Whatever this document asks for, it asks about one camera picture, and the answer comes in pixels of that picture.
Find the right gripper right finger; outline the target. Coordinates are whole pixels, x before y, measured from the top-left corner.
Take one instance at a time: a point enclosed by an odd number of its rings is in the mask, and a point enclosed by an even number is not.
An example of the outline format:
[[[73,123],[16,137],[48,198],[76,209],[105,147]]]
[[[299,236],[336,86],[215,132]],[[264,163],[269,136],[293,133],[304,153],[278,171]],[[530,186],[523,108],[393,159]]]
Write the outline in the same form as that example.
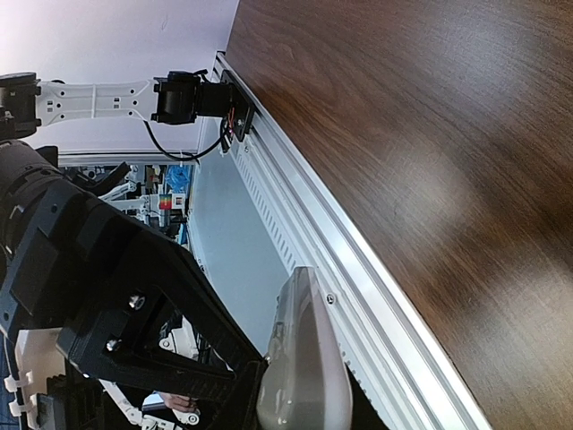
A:
[[[348,378],[353,394],[353,409],[351,418],[352,430],[388,430],[387,426],[380,419],[370,401],[368,401],[360,384],[355,379],[351,371],[348,371]]]

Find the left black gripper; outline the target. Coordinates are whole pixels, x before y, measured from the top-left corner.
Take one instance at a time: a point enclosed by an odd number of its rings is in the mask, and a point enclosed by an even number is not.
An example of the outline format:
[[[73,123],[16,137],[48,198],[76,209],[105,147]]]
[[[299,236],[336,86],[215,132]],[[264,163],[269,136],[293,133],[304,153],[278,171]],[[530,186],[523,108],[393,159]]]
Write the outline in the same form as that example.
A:
[[[4,189],[3,335],[62,327],[81,308],[57,341],[78,371],[199,399],[251,393],[261,354],[192,255],[122,258],[142,231],[174,242],[67,181]]]

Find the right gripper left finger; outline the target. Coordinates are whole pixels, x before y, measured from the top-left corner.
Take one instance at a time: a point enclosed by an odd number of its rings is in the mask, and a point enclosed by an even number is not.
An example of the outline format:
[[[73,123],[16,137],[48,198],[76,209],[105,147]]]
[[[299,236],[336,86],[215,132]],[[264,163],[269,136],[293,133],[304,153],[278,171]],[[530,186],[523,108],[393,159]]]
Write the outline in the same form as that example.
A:
[[[256,405],[261,387],[262,376],[267,363],[251,361],[238,377],[235,388],[223,406],[214,416],[210,429],[214,430],[253,430],[260,429]]]

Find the white remote control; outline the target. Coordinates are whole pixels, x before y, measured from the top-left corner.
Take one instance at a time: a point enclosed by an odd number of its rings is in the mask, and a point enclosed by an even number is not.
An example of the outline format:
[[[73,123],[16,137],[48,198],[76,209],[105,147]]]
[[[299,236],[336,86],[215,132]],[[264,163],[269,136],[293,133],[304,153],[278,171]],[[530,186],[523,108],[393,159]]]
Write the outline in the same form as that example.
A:
[[[263,429],[351,427],[351,384],[314,268],[294,268],[280,290],[266,360]]]

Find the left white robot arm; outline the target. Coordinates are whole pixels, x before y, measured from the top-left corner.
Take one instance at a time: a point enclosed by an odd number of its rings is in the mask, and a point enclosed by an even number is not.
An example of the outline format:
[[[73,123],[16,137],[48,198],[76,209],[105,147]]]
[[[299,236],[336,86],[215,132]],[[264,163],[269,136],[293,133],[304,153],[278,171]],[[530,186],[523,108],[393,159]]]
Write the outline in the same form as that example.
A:
[[[77,119],[185,125],[218,117],[243,137],[250,101],[200,73],[123,84],[71,85],[34,73],[1,80],[1,331],[56,328],[79,371],[141,389],[221,402],[250,397],[261,354],[192,254],[57,168],[25,138]]]

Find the aluminium front rail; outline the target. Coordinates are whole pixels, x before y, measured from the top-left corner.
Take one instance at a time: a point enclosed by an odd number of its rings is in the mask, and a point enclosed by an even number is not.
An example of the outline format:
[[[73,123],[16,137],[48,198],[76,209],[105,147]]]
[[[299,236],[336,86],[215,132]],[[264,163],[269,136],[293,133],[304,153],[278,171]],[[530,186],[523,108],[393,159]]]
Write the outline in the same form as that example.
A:
[[[363,235],[277,121],[255,103],[246,136],[274,156],[288,154],[322,195],[347,244],[345,264],[358,278],[365,311],[366,349],[377,377],[370,401],[391,429],[486,429],[489,422],[447,354]],[[232,150],[232,158],[237,144]]]

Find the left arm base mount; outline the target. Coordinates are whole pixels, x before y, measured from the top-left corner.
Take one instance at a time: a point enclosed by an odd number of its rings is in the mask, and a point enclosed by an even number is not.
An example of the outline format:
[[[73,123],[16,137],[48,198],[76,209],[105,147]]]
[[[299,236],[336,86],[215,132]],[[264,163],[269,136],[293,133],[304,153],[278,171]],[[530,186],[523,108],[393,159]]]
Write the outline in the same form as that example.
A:
[[[251,130],[255,104],[230,70],[223,70],[220,81],[231,87],[231,109],[228,115],[228,128],[232,135],[239,142],[242,142]]]

